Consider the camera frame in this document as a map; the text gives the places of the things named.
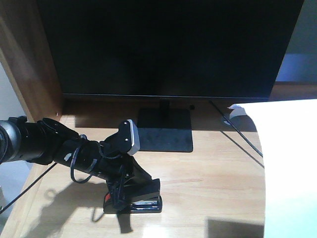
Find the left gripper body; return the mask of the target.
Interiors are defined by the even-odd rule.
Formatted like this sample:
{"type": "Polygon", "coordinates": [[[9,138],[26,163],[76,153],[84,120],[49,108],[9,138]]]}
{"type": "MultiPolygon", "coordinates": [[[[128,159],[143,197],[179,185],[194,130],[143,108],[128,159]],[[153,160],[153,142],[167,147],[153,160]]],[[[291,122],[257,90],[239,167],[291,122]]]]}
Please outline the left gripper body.
{"type": "Polygon", "coordinates": [[[112,135],[104,141],[90,141],[85,135],[68,139],[53,156],[53,161],[70,168],[73,182],[86,183],[92,176],[107,179],[118,173],[121,153],[118,136],[112,135]]]}

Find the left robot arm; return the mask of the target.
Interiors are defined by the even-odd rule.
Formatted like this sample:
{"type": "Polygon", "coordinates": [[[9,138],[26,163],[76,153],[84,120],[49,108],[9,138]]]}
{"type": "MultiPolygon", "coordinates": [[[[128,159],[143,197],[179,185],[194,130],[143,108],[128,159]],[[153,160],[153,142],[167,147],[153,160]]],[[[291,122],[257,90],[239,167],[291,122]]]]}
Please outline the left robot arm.
{"type": "Polygon", "coordinates": [[[56,162],[70,168],[74,182],[75,170],[89,177],[101,177],[110,182],[135,174],[137,163],[133,155],[139,150],[138,130],[130,119],[123,121],[118,132],[97,142],[66,127],[58,121],[44,118],[28,122],[25,116],[10,117],[0,122],[0,161],[27,161],[40,165],[56,162]]]}

